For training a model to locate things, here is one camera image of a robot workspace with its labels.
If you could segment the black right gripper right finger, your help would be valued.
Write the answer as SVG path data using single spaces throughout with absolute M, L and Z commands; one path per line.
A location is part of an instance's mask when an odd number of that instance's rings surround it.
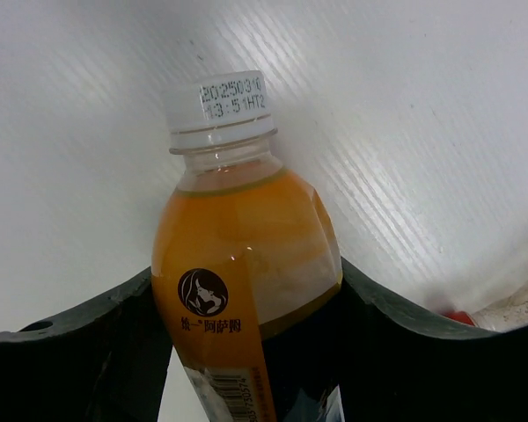
M 263 343 L 281 421 L 528 421 L 528 326 L 463 324 L 342 269 L 324 308 Z

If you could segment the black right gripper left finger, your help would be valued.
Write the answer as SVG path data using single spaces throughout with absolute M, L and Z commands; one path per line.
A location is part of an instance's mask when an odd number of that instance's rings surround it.
M 145 269 L 0 332 L 0 421 L 155 421 L 171 353 Z

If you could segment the crushed red cap bottle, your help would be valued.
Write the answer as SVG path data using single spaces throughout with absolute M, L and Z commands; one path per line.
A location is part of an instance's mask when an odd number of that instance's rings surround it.
M 506 332 L 528 325 L 528 281 L 515 294 L 474 313 L 447 311 L 444 317 L 488 331 Z

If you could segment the orange tea bottle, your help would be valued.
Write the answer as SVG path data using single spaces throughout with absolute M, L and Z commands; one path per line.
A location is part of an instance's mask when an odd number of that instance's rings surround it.
M 342 421 L 341 255 L 316 189 L 270 149 L 258 70 L 171 87 L 185 170 L 152 250 L 159 314 L 211 421 Z

